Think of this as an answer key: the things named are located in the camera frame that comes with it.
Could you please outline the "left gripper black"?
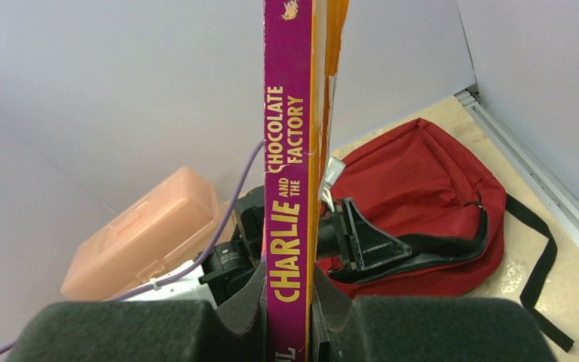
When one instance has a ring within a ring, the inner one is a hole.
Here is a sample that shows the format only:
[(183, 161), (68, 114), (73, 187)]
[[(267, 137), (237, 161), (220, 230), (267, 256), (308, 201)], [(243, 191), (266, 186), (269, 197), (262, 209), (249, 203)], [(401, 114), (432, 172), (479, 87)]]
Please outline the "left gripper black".
[(352, 198), (334, 203), (332, 224), (336, 256), (346, 272), (384, 271), (413, 257), (410, 245), (370, 223)]

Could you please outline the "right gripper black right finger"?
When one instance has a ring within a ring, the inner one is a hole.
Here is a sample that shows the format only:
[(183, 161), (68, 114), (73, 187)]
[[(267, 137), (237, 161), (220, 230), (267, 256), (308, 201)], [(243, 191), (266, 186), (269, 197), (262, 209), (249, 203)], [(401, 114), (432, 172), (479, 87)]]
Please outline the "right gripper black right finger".
[(532, 316), (508, 299), (361, 296), (314, 274), (330, 361), (555, 361)]

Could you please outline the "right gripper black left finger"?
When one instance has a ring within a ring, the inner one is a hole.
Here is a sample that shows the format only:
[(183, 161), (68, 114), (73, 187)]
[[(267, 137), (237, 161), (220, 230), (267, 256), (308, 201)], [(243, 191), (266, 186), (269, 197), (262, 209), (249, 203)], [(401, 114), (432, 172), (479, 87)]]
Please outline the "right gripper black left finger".
[(261, 264), (218, 308), (199, 299), (61, 302), (23, 329), (8, 361), (261, 361)]

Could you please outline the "red backpack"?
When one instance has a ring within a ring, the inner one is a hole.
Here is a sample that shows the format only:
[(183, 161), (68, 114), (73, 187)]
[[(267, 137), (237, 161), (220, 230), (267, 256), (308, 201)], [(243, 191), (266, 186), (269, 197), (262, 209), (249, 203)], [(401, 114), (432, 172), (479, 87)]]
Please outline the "red backpack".
[(366, 219), (405, 241), (413, 257), (366, 283), (333, 280), (347, 296), (462, 296), (492, 276), (504, 255), (504, 220), (513, 216), (547, 240), (520, 294), (542, 332), (563, 351), (573, 339), (536, 308), (558, 248), (548, 224), (507, 193), (493, 173), (438, 125), (417, 118), (347, 155), (333, 186)]

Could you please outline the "Roald Dahl paperback book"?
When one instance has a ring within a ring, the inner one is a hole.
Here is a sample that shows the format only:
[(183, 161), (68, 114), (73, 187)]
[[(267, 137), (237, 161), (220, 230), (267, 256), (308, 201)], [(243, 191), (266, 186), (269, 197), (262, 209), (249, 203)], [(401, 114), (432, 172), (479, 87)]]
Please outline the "Roald Dahl paperback book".
[(263, 4), (267, 360), (307, 361), (347, 1)]

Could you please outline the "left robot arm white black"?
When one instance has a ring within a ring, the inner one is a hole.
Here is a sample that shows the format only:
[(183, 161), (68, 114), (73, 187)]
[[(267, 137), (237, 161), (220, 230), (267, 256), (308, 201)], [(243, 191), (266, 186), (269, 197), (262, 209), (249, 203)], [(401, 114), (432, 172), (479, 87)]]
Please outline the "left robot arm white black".
[[(181, 264), (174, 271), (120, 296), (121, 301), (205, 299), (218, 306), (240, 291), (262, 261), (262, 189), (237, 200), (238, 225), (229, 241)], [(372, 225), (351, 198), (324, 202), (317, 230), (317, 260), (333, 280), (366, 283), (393, 273), (412, 258), (405, 241)]]

